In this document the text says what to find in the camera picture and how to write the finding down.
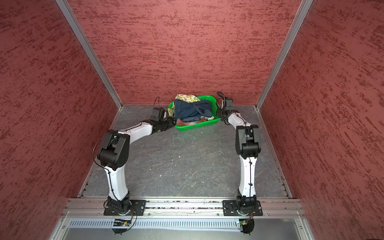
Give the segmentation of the green plastic basket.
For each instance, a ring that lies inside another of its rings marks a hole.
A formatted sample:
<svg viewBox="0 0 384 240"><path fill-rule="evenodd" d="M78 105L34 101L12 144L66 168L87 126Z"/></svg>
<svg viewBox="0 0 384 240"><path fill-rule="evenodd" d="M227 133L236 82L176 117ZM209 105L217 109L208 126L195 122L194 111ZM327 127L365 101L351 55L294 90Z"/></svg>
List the green plastic basket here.
<svg viewBox="0 0 384 240"><path fill-rule="evenodd" d="M198 98L201 100L208 100L212 103L212 110L215 118L213 120L210 120L210 121L206 120L203 123L192 125L192 126L178 127L177 125L175 125L175 128L178 129L179 131L187 131L187 130L196 129L204 126L214 125L220 120L220 118L216 117L218 107L217 107L217 100L215 99L215 97L210 95L204 95L204 96L199 96Z"/></svg>

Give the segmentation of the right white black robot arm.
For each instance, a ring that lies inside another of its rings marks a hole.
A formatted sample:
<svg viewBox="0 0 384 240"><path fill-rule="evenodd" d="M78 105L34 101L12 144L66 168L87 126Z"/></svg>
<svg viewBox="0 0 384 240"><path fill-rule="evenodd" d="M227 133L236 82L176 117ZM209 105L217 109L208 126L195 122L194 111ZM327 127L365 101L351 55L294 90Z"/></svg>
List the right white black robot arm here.
<svg viewBox="0 0 384 240"><path fill-rule="evenodd" d="M244 215L258 207L255 170L261 152L259 126L250 124L235 110L218 109L217 116L236 130L235 149L241 161L241 181L236 204L238 212Z"/></svg>

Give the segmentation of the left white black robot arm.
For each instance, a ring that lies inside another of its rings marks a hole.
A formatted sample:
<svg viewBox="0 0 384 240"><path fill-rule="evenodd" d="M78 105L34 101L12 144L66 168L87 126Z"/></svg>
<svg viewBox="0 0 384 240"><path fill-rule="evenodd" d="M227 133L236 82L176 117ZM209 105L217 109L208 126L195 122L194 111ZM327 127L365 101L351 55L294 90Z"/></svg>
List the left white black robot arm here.
<svg viewBox="0 0 384 240"><path fill-rule="evenodd" d="M110 130L102 138L96 156L107 175L109 195L106 209L124 216L133 212L125 179L125 165L129 158L130 144L176 125L172 117L162 120L145 120L124 130Z"/></svg>

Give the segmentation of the reddish brown skirt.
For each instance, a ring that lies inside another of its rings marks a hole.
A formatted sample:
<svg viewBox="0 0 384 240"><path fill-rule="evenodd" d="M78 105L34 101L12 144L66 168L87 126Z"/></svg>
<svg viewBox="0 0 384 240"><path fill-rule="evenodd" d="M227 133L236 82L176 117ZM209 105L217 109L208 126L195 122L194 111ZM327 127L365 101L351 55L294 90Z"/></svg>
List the reddish brown skirt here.
<svg viewBox="0 0 384 240"><path fill-rule="evenodd" d="M176 125L178 127L185 127L185 126L192 126L196 124L200 124L206 121L205 117L202 118L186 118L184 120L182 119L177 119Z"/></svg>

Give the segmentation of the yellow floral skirt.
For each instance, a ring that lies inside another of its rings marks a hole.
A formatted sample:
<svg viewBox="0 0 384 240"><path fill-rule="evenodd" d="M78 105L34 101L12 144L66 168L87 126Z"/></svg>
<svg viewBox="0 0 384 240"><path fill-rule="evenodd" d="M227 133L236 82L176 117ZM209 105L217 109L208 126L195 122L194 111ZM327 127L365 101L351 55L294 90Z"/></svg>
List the yellow floral skirt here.
<svg viewBox="0 0 384 240"><path fill-rule="evenodd" d="M182 100L182 101L185 101L187 103L193 103L193 102L197 102L197 101L201 101L201 99L199 99L198 97L196 97L195 95L177 95L175 97L175 100ZM174 118L174 101L173 101L173 104L171 107L168 108L168 112L170 114L171 117ZM206 120L210 121L210 120L213 120L215 117L214 117L214 114L213 114L213 117L211 118L206 118Z"/></svg>

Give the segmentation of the left base connector board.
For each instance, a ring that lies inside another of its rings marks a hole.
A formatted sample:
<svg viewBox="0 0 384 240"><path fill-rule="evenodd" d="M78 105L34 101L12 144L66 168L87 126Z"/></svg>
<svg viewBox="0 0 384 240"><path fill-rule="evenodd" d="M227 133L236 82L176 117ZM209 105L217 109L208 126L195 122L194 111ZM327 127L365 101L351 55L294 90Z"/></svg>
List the left base connector board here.
<svg viewBox="0 0 384 240"><path fill-rule="evenodd" d="M112 231L115 235L121 235L131 228L132 220L115 219L112 224Z"/></svg>

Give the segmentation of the base connector board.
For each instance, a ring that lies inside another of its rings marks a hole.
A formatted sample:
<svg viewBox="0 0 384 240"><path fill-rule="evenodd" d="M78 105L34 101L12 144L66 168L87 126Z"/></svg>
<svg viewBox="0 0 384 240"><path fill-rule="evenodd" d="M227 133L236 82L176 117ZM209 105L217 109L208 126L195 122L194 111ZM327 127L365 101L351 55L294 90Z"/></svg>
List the base connector board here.
<svg viewBox="0 0 384 240"><path fill-rule="evenodd" d="M254 230L255 221L253 219L250 220L240 220L239 221L240 232L243 234L250 235Z"/></svg>
<svg viewBox="0 0 384 240"><path fill-rule="evenodd" d="M112 224L112 231L115 235L121 235L131 228L132 220L115 219Z"/></svg>

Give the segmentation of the right base connector board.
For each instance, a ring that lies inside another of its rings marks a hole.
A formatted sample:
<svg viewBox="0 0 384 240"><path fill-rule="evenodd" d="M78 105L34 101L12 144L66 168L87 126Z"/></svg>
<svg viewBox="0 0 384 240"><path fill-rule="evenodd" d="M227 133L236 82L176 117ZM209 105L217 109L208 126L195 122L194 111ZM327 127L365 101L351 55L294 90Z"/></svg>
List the right base connector board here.
<svg viewBox="0 0 384 240"><path fill-rule="evenodd" d="M240 220L239 221L240 232L243 234L250 235L254 230L255 221L253 219L250 220Z"/></svg>

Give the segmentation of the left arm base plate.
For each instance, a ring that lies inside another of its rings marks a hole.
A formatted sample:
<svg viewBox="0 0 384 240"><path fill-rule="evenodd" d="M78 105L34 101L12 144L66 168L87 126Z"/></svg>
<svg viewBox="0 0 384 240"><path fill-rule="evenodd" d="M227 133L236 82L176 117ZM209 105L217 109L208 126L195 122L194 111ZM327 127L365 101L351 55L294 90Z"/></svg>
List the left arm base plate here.
<svg viewBox="0 0 384 240"><path fill-rule="evenodd" d="M142 216L146 203L146 200L116 201L108 198L104 203L104 216Z"/></svg>

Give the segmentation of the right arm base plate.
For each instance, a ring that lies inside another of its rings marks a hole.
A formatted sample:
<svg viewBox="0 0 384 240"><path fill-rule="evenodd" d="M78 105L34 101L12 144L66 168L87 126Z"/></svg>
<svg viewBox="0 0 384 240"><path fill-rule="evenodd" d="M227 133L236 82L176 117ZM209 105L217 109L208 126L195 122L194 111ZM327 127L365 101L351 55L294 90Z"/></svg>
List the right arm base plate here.
<svg viewBox="0 0 384 240"><path fill-rule="evenodd" d="M254 217L263 216L263 210L260 201L252 203L250 206L238 205L235 200L222 201L224 216Z"/></svg>

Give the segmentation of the aluminium front rail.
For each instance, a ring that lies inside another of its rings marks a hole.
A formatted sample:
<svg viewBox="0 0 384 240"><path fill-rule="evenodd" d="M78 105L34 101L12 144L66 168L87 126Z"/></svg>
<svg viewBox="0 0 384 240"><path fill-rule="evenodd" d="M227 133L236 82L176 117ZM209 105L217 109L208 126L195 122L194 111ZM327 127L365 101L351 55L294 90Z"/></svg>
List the aluminium front rail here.
<svg viewBox="0 0 384 240"><path fill-rule="evenodd" d="M299 219L306 218L298 199L261 198L256 208L239 210L229 198L144 198L132 197L131 205L140 218L247 218L255 219ZM61 214L72 218L105 218L118 216L107 206L105 197L83 197L68 199Z"/></svg>

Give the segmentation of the left aluminium corner post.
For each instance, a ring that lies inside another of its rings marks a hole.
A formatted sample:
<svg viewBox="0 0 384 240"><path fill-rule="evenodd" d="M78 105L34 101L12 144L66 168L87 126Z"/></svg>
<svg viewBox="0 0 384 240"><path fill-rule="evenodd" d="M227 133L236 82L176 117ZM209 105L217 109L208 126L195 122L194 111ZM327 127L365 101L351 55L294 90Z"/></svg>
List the left aluminium corner post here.
<svg viewBox="0 0 384 240"><path fill-rule="evenodd" d="M98 73L99 77L101 78L107 91L109 92L110 96L114 100L116 106L118 107L119 110L121 110L123 108L124 104L121 101L119 95L117 94L115 88L113 87L110 78L108 77L106 71L104 70L100 60L98 59L95 51L93 50L89 40L87 39L83 29L81 28L78 20L76 19L75 14L72 11L68 1L56 0L56 3L58 4L61 12L63 13L63 15L65 17L65 19L67 20L67 22L70 25L71 29L73 30L75 36L77 37L78 41L80 42L81 46L83 47L85 53L87 54L89 60L91 61L92 65L93 65L93 67L95 68L96 72Z"/></svg>

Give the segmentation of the aluminium corner post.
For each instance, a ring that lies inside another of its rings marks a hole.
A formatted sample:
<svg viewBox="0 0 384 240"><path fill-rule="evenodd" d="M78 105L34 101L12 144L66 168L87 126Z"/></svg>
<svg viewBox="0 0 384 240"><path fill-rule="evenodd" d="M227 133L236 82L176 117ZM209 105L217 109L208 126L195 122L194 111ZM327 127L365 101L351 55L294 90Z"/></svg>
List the aluminium corner post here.
<svg viewBox="0 0 384 240"><path fill-rule="evenodd" d="M118 107L119 110L121 110L123 108L124 104L121 101L119 95L117 94L115 88L113 87L110 78L108 77L106 71L104 70L100 60L98 59L95 51L93 50L89 40L87 39L83 29L81 28L78 20L76 19L75 14L72 11L68 1L56 0L56 3L58 4L61 12L63 13L63 15L65 17L65 19L67 20L67 22L70 25L71 29L73 30L75 36L77 37L78 41L80 42L81 46L83 47L85 53L87 54L89 60L91 61L92 65L93 65L93 67L95 68L96 72L98 73L99 77L101 78L107 91L109 92L110 96L114 100L116 106Z"/></svg>
<svg viewBox="0 0 384 240"><path fill-rule="evenodd" d="M281 50L278 54L278 57L277 57L274 65L272 67L272 70L271 70L270 75L267 79L267 82L266 82L266 84L265 84L265 86L261 92L261 95L260 95L260 97L256 103L256 110L257 111L261 110L262 105L263 105L263 103L264 103L264 101L265 101L265 99L266 99L279 71L280 71L281 66L284 63L284 60L285 60L287 54L290 51L290 48L291 48L291 46L292 46L300 28L301 28L301 25L303 24L303 21L307 15L312 3L313 3L313 0L302 0L301 1L299 9L298 9L298 11L294 17L294 20L290 26L290 29L287 33L287 36L284 40L284 43L281 47Z"/></svg>

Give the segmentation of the right aluminium corner post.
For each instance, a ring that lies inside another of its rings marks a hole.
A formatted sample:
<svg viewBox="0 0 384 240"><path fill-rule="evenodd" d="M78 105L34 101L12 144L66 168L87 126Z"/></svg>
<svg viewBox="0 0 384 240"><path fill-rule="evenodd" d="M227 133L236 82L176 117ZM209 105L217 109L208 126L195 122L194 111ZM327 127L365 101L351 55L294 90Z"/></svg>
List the right aluminium corner post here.
<svg viewBox="0 0 384 240"><path fill-rule="evenodd" d="M290 29L287 33L287 36L284 40L284 43L281 47L281 50L278 54L278 57L277 57L274 65L272 67L272 70L271 70L270 75L267 79L267 82L266 82L266 84L265 84L265 86L261 92L261 95L260 95L260 97L256 103L256 110L257 111L261 110L262 105L263 105L263 103L264 103L264 101L265 101L265 99L266 99L279 71L280 71L281 66L284 63L284 60L285 60L287 54L290 51L290 48L291 48L291 46L292 46L300 28L301 28L301 25L303 24L303 21L307 15L312 3L313 3L313 0L302 0L301 1L299 9L298 9L298 11L294 17L294 20L290 26Z"/></svg>

